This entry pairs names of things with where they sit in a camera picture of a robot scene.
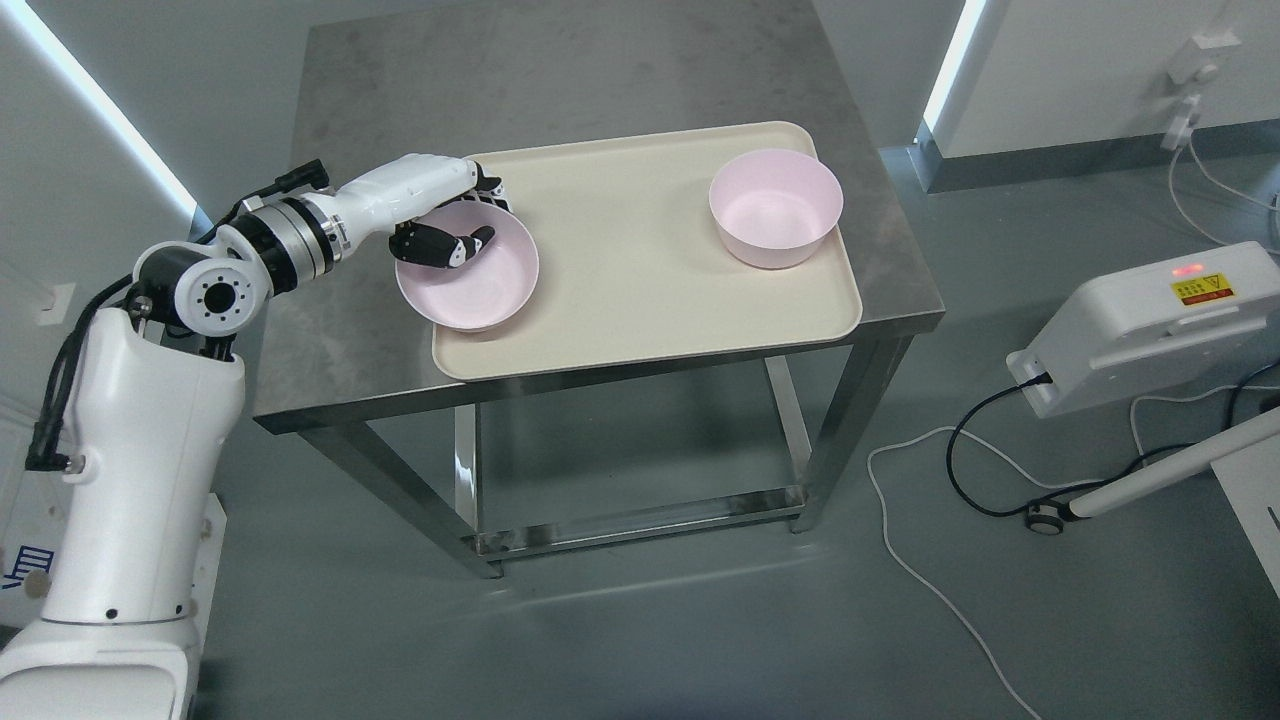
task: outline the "white wall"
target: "white wall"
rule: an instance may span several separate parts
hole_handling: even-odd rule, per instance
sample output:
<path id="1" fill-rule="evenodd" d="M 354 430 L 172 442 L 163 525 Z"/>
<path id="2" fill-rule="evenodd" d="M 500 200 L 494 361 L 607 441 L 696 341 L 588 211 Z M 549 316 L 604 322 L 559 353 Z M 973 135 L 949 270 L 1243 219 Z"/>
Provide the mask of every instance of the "white wall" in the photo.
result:
<path id="1" fill-rule="evenodd" d="M 147 246 L 187 240 L 195 201 L 134 152 L 27 19 L 0 0 L 0 260 L 23 284 L 77 284 L 67 320 L 40 327 L 17 283 L 0 281 L 0 402 L 29 416 L 79 307 Z"/>
<path id="2" fill-rule="evenodd" d="M 287 169 L 311 26 L 448 3 L 31 0 L 210 214 Z M 815 0 L 878 146 L 915 135 L 963 4 Z"/>
<path id="3" fill-rule="evenodd" d="M 877 147 L 911 143 L 964 6 L 964 0 L 814 0 Z"/>
<path id="4" fill-rule="evenodd" d="M 1243 45 L 1202 88 L 1201 124 L 1280 118 L 1275 0 L 989 0 L 931 127 L 938 149 L 956 158 L 1164 132 L 1185 91 L 1165 76 L 1169 61 L 1220 18 Z"/>

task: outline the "tray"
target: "tray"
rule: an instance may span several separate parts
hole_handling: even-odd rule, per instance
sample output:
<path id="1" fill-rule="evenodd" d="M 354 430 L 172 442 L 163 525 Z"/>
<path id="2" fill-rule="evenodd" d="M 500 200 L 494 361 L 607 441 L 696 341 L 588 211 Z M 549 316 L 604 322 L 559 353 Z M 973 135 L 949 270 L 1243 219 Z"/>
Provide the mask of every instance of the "tray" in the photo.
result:
<path id="1" fill-rule="evenodd" d="M 480 380 L 847 336 L 863 302 L 838 227 L 783 270 L 741 263 L 717 236 L 712 178 L 762 147 L 817 156 L 809 133 L 785 122 L 475 155 L 503 178 L 541 273 L 503 324 L 436 327 L 436 365 Z"/>

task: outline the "gray floor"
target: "gray floor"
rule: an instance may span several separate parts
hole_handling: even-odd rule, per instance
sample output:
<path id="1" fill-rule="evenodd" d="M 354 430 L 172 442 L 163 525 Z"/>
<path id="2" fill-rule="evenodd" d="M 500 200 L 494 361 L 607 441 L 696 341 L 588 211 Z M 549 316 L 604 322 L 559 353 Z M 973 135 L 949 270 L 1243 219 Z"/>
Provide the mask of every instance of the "gray floor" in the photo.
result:
<path id="1" fill-rule="evenodd" d="M 1023 716 L 960 624 L 884 552 L 865 454 L 1009 384 L 1004 356 L 1080 282 L 1206 245 L 1180 224 L 1161 169 L 931 197 L 905 150 L 883 159 L 948 314 L 911 347 L 815 530 L 685 536 L 508 562 L 504 579 L 477 580 L 302 441 L 246 421 L 215 486 L 230 520 L 196 716 Z M 1260 192 L 1280 184 L 1277 156 L 1212 168 Z M 1183 170 L 1194 213 L 1224 234 L 1266 237 L 1260 213 L 1213 200 Z M 1277 347 L 1270 332 L 1194 387 Z M 841 363 L 840 351 L 792 360 L 814 427 Z M 1196 439 L 1219 407 L 1148 407 L 1144 437 Z M 787 471 L 756 364 L 484 410 L 494 527 L 765 487 Z M 379 429 L 447 480 L 449 427 L 430 414 Z M 974 429 L 1046 480 L 1111 473 L 1133 454 L 1123 406 L 1033 421 L 1010 400 Z M 892 537 L 1044 717 L 1280 716 L 1280 602 L 1212 479 L 1044 538 L 965 507 L 943 443 L 878 459 Z M 1033 496 L 977 451 L 959 464 L 989 503 Z"/>

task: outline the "warning label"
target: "warning label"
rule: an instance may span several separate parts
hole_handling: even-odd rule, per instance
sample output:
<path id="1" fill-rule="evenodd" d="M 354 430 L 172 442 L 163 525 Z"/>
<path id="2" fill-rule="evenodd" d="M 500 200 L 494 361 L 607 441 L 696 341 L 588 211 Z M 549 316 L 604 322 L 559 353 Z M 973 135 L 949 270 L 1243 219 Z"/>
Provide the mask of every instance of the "warning label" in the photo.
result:
<path id="1" fill-rule="evenodd" d="M 1196 305 L 1235 295 L 1231 284 L 1226 282 L 1226 275 L 1222 273 L 1201 275 L 1189 281 L 1176 282 L 1169 287 L 1174 288 L 1174 295 L 1183 301 L 1183 305 Z"/>

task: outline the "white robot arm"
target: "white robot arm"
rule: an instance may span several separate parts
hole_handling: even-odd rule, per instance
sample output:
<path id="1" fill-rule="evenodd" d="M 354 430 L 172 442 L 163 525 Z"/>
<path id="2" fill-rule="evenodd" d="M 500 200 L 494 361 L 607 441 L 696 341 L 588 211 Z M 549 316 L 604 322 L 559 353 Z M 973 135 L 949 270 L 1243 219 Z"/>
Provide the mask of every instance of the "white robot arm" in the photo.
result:
<path id="1" fill-rule="evenodd" d="M 201 647 L 191 601 L 201 514 L 244 401 L 234 334 L 269 297 L 330 272 L 379 233 L 398 258 L 461 264 L 492 228 L 453 237 L 413 220 L 460 196 L 506 208 L 500 181 L 436 155 L 406 155 L 332 195 L 262 200 L 328 183 L 319 163 L 300 170 L 242 200 L 207 243 L 147 249 L 113 286 L 128 284 L 124 309 L 91 302 L 64 345 L 54 375 L 69 366 L 76 384 L 63 407 L 50 393 L 54 416 L 37 424 L 27 465 L 63 470 L 76 489 L 41 619 L 0 653 L 5 716 L 186 716 Z M 148 322 L 187 328 L 204 347 L 192 355 L 148 342 Z M 56 454 L 64 407 L 79 443 L 73 456 Z M 113 691 L 122 687 L 129 692 Z"/>

